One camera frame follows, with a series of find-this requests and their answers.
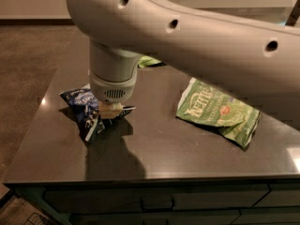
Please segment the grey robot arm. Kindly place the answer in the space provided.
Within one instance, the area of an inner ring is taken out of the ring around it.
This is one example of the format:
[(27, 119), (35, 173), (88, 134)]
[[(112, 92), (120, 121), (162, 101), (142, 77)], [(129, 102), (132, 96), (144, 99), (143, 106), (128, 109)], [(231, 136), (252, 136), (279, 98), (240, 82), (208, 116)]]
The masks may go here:
[(178, 6), (168, 0), (67, 0), (90, 38), (100, 101), (130, 98), (142, 55), (211, 83), (300, 128), (300, 30)]

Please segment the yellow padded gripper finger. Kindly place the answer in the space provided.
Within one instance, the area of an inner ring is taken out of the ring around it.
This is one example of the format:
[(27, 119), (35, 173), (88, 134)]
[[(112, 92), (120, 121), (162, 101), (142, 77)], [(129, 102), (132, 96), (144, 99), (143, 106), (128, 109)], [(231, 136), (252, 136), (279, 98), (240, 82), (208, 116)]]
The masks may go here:
[(98, 103), (98, 112), (102, 119), (114, 119), (123, 110), (123, 106), (120, 102), (117, 103)]

